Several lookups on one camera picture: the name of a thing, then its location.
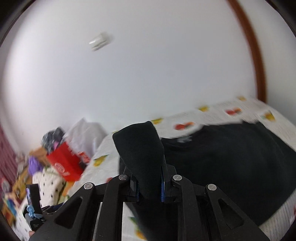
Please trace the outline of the black sweatshirt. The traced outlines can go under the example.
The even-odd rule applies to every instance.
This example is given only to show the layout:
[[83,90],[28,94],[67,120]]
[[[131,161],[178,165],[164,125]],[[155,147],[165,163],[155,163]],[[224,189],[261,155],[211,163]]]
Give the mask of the black sweatshirt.
[[[113,141],[138,181],[127,206],[147,240],[268,240],[260,225],[295,190],[295,151],[259,122],[160,138],[148,121]],[[163,156],[177,171],[173,202],[161,200]]]

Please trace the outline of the white dotted pillow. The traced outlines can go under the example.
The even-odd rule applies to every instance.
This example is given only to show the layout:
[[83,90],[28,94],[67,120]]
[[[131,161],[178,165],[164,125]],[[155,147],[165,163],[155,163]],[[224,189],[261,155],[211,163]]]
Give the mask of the white dotted pillow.
[[44,167],[41,172],[34,173],[32,183],[39,185],[41,207],[57,205],[66,181],[52,167]]

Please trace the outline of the fruit print table cover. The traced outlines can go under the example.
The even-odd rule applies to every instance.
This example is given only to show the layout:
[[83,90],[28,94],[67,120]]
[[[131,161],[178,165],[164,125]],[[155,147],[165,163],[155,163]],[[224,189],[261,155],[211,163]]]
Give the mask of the fruit print table cover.
[[[295,126],[277,110],[257,99],[241,99],[205,106],[198,110],[179,113],[166,118],[153,120],[152,123],[162,138],[179,138],[192,134],[204,125],[227,123],[261,122],[267,129],[295,149]],[[97,148],[89,165],[79,181],[67,192],[70,198],[84,183],[95,185],[105,183],[119,173],[119,154],[107,135]],[[270,240],[281,240],[295,220],[295,192],[292,192],[283,205],[260,225],[260,229]]]

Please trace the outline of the red paper shopping bag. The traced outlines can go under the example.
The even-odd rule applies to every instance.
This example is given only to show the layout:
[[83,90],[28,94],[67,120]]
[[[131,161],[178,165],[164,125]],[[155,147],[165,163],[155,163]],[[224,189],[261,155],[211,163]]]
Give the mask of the red paper shopping bag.
[[90,162],[90,157],[81,152],[76,154],[66,142],[47,155],[51,166],[67,181],[78,181]]

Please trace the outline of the white Miniso shopping bag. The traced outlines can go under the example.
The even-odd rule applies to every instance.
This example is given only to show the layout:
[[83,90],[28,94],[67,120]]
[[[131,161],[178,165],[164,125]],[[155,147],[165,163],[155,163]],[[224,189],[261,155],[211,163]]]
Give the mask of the white Miniso shopping bag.
[[107,132],[101,124],[82,118],[65,133],[64,140],[84,163],[89,163],[106,136]]

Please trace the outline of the plaid grey cloth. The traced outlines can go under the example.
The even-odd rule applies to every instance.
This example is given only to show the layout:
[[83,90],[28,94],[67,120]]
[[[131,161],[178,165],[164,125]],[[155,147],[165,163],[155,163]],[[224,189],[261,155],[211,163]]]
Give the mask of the plaid grey cloth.
[[64,142],[64,135],[65,132],[61,127],[43,135],[41,145],[47,151],[47,154],[51,154]]

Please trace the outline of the brown wooden door frame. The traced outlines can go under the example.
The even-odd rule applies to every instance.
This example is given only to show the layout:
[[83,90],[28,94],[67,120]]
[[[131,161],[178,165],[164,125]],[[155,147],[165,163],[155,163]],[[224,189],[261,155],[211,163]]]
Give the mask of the brown wooden door frame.
[[241,29],[245,35],[245,38],[249,45],[249,50],[253,60],[253,66],[255,71],[255,83],[257,89],[257,99],[266,103],[267,101],[267,86],[266,86],[266,74],[263,64],[262,54],[259,47],[259,42],[255,35],[255,31],[252,24],[244,11],[243,7],[240,5],[239,1],[227,0],[230,8],[233,10],[238,22],[241,25]]

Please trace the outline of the white wall fixture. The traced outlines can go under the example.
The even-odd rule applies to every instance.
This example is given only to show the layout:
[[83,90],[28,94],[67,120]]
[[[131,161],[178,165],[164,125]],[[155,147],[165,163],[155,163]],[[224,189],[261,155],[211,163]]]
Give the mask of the white wall fixture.
[[107,32],[102,32],[96,37],[94,37],[90,42],[89,45],[91,47],[92,51],[97,51],[104,46],[110,44],[113,40],[112,34],[109,34]]

